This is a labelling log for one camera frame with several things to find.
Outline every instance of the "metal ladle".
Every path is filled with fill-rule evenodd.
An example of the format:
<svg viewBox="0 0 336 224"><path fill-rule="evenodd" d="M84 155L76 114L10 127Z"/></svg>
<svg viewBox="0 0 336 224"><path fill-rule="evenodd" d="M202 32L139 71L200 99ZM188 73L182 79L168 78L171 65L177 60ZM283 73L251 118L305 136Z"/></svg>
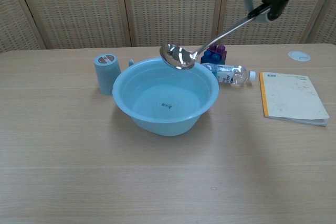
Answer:
<svg viewBox="0 0 336 224"><path fill-rule="evenodd" d="M162 59L170 66L177 69L191 69L194 67L195 62L197 61L198 55L201 54L205 49L207 49L211 44L222 39L226 35L237 30L239 27L249 23L250 21L256 19L257 16L266 13L269 11L270 6L268 4L262 4L252 12L250 12L247 17L243 18L236 25L226 30L222 34L218 35L205 45L198 48L195 52L189 52L182 47L176 46L174 44L166 44L160 47L160 55Z"/></svg>

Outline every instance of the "wooden table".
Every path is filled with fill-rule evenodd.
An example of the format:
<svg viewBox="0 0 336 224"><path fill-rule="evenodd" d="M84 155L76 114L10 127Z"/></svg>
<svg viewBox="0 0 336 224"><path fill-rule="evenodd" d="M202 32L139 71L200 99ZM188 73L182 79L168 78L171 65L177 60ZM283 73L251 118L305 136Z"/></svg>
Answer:
<svg viewBox="0 0 336 224"><path fill-rule="evenodd" d="M287 56L308 52L309 62ZM0 55L0 223L336 223L336 47L228 46L228 64L308 75L327 127L264 118L259 82L220 87L186 134L134 125L93 60L157 47Z"/></svg>

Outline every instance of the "light blue plastic basin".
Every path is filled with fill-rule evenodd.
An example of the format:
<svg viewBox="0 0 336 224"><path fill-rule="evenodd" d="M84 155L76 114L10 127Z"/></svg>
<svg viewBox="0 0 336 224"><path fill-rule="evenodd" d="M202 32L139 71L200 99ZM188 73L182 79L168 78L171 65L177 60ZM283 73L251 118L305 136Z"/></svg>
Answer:
<svg viewBox="0 0 336 224"><path fill-rule="evenodd" d="M218 82L197 63L176 70L161 58L138 62L116 79L117 106L141 128L164 136L187 132L216 101Z"/></svg>

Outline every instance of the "notebook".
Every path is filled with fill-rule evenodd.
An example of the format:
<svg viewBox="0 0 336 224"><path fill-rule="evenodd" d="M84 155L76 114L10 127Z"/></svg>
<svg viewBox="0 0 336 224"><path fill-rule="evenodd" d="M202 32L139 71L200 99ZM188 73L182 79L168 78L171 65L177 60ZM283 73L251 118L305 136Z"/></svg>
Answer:
<svg viewBox="0 0 336 224"><path fill-rule="evenodd" d="M259 76L265 117L327 125L329 115L308 76L268 72Z"/></svg>

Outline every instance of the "ladle handle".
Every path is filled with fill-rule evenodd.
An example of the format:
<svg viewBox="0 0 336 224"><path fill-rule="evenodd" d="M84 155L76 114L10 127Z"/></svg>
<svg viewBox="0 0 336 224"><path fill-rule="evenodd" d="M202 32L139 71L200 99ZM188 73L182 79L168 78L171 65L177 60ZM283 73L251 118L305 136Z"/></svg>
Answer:
<svg viewBox="0 0 336 224"><path fill-rule="evenodd" d="M260 6L258 6L257 8L255 8L252 12L250 12L245 18L243 18L241 21L239 21L238 23L236 23L234 26L230 27L225 32L223 32L222 34L218 35L217 37L215 37L214 39L212 39L211 41L209 41L207 44L205 44L202 47L200 47L196 51L196 53L197 53L196 55L198 56L198 54L200 54L201 52L203 52L205 49L207 49L210 45L212 45L216 41L222 39L226 35L229 35L233 31L237 30L239 27L242 27L243 25L245 25L245 24L249 23L250 21L254 20L260 14L264 14L265 12L269 11L269 9L270 9L270 5L269 4L261 4Z"/></svg>

